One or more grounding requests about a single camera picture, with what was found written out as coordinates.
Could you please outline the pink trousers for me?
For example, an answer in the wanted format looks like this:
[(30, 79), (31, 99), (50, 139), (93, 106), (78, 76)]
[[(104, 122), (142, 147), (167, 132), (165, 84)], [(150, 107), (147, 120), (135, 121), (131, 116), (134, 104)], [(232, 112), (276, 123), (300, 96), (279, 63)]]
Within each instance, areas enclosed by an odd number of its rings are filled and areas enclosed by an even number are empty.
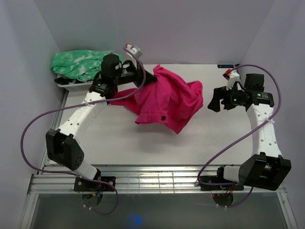
[(164, 124), (178, 134), (203, 107), (203, 85), (200, 81), (187, 83), (160, 65), (154, 67), (153, 75), (157, 78), (155, 83), (110, 104), (137, 114), (135, 123), (138, 125)]

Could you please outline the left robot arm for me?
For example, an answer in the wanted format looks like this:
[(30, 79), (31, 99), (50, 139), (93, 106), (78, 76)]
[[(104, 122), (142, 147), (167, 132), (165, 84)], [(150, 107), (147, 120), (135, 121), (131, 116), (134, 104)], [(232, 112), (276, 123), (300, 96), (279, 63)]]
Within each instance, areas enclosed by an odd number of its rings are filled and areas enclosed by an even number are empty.
[(96, 73), (82, 106), (60, 125), (46, 133), (48, 158), (68, 168), (76, 175), (85, 177), (89, 190), (101, 186), (100, 171), (85, 161), (80, 141), (95, 117), (109, 104), (118, 92), (118, 86), (134, 83), (136, 87), (157, 81), (151, 73), (132, 61), (121, 62), (116, 54), (104, 56), (101, 70)]

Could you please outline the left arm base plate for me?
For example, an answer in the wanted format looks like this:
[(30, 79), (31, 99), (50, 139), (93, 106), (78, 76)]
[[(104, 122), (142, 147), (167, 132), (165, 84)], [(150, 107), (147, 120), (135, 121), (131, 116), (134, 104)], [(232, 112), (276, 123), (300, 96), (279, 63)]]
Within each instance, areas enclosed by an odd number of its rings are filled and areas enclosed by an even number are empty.
[[(116, 177), (111, 177), (111, 176), (101, 177), (101, 181), (115, 186)], [(101, 184), (101, 183), (88, 181), (80, 177), (76, 177), (73, 190), (77, 192), (114, 191), (114, 189), (109, 185), (106, 185), (104, 183)]]

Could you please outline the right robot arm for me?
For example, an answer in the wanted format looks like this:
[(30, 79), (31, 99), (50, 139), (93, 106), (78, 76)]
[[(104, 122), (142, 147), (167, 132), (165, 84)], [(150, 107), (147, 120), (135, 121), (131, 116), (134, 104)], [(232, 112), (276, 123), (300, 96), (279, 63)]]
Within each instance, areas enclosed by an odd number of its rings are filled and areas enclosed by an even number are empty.
[(208, 109), (220, 111), (243, 106), (249, 118), (252, 136), (252, 155), (240, 166), (224, 165), (217, 171), (216, 186), (227, 189), (233, 182), (244, 186), (275, 191), (289, 171), (291, 162), (284, 159), (278, 147), (272, 119), (274, 98), (264, 91), (264, 75), (246, 75), (243, 87), (240, 75), (228, 70), (223, 74), (227, 85), (215, 88)]

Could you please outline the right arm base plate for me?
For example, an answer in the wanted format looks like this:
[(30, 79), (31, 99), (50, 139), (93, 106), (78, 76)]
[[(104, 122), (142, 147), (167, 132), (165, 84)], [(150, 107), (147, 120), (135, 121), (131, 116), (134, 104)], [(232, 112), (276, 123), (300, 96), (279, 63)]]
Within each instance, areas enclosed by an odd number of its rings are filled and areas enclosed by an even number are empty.
[(200, 176), (200, 182), (196, 180), (195, 187), (201, 191), (242, 191), (244, 186), (239, 183), (220, 179), (217, 176)]

